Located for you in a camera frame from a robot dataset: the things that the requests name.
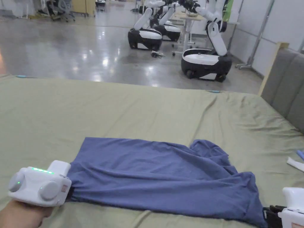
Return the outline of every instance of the gray knob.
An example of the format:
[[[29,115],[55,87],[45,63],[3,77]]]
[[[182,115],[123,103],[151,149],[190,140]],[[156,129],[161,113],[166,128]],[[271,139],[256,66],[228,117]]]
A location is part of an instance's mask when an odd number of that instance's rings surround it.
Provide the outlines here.
[[[9,181],[9,191],[18,191],[24,181],[24,174],[22,172],[15,173]]]
[[[59,184],[56,181],[48,181],[39,190],[42,199],[48,201],[54,199],[59,193]]]

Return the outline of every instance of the wrinkled fabric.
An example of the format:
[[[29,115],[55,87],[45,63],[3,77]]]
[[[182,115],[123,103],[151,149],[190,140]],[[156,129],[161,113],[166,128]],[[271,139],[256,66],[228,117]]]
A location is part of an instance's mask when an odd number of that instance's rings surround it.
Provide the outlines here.
[[[87,137],[68,177],[73,201],[267,227],[251,172],[238,173],[220,147]]]

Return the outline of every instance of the metal pole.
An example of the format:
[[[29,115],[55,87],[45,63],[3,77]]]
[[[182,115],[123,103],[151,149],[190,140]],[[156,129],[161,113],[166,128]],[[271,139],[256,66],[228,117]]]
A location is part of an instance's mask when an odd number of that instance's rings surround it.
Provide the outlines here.
[[[243,3],[244,3],[244,0],[242,0],[242,3],[241,3],[241,6],[240,6],[240,9],[239,9],[239,16],[241,14],[241,10],[242,10],[242,7],[243,7]],[[233,39],[233,36],[234,36],[234,33],[235,33],[235,30],[237,29],[237,24],[234,26],[234,29],[233,29],[233,32],[232,32],[232,36],[229,40],[229,44],[228,44],[228,48],[227,50],[230,51],[231,49],[231,45],[232,45],[232,39]]]
[[[267,14],[265,15],[265,18],[263,20],[261,29],[259,31],[259,35],[257,37],[257,40],[256,40],[255,44],[254,44],[253,52],[252,52],[251,56],[248,58],[248,62],[245,63],[245,64],[237,64],[235,66],[236,68],[239,68],[239,69],[251,69],[252,68],[252,64],[253,64],[253,61],[254,61],[254,56],[257,52],[257,48],[259,47],[260,41],[262,39],[264,30],[265,30],[265,27],[266,27],[266,24],[267,24],[267,21],[268,21],[268,18],[270,16],[270,13],[271,13],[271,10],[272,10],[272,7],[273,7],[274,3],[275,3],[275,0],[271,0],[270,3],[269,3],[269,6],[267,8]]]
[[[137,7],[137,0],[135,0],[135,8],[131,10],[131,12],[139,12],[138,7]]]
[[[304,48],[304,39],[303,39],[302,44],[301,44],[301,46],[299,48],[299,52],[300,53],[303,53],[303,48]]]

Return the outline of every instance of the human hand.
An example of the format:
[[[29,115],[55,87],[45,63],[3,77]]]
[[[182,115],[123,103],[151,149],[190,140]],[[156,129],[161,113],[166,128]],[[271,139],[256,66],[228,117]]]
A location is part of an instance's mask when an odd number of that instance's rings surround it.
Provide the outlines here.
[[[52,207],[34,206],[12,200],[0,211],[0,228],[38,228],[52,211]]]

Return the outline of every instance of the green bedsheet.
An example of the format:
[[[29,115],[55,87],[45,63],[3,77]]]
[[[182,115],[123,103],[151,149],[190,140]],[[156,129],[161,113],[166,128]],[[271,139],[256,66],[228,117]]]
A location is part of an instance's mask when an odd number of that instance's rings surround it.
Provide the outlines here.
[[[304,137],[262,98],[233,92],[62,80],[0,78],[0,209],[21,167],[71,162],[86,136],[167,141],[194,139],[222,147],[239,172],[256,175],[263,205],[285,205],[283,187],[304,187],[297,161]],[[251,227],[220,219],[66,203],[43,227]]]

